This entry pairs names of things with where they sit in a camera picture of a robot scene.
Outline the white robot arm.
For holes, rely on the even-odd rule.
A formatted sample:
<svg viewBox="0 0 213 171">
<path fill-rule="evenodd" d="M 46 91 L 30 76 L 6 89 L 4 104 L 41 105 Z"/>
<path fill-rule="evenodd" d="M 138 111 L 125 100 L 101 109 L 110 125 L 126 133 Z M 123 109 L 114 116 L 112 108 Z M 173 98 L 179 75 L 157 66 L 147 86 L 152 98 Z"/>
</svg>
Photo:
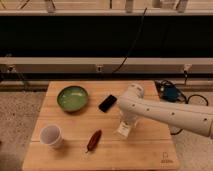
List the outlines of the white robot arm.
<svg viewBox="0 0 213 171">
<path fill-rule="evenodd" d="M 118 98 L 122 120 L 135 124 L 140 116 L 213 139 L 213 107 L 153 101 L 139 84 L 130 84 Z"/>
</svg>

